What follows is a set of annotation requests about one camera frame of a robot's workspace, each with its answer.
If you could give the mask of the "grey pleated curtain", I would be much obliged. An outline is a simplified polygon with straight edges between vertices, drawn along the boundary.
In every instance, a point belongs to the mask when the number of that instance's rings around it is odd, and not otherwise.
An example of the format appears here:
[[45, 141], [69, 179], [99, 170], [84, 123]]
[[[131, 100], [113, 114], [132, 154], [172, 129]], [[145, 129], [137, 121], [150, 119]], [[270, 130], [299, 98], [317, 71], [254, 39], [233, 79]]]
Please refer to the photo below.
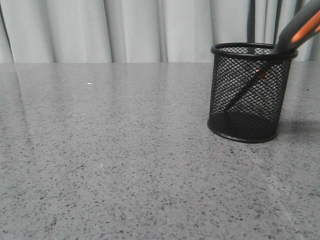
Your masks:
[[220, 43], [268, 43], [304, 0], [3, 0], [2, 63], [206, 63]]

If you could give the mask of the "grey orange handled scissors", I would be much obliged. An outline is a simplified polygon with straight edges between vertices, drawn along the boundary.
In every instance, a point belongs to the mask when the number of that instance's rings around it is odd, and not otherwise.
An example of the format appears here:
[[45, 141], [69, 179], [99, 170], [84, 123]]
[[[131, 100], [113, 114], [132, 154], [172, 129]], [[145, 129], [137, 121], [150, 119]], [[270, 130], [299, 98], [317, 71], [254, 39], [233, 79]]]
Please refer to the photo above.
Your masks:
[[[309, 1], [284, 27], [279, 39], [270, 54], [280, 56], [295, 52], [310, 38], [320, 32], [320, 2]], [[264, 78], [272, 67], [271, 62], [265, 62], [259, 70], [248, 80], [245, 86], [225, 106], [224, 111], [231, 109], [259, 79]]]

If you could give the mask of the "black mesh pen bucket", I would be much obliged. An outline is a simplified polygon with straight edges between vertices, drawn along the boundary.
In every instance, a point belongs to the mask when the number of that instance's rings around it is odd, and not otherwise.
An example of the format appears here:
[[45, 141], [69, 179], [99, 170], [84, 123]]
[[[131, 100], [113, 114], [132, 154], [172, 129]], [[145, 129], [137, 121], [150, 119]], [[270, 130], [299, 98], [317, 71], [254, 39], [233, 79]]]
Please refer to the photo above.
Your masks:
[[214, 55], [208, 128], [241, 143], [273, 140], [281, 116], [290, 67], [298, 52], [272, 54], [272, 44], [231, 42]]

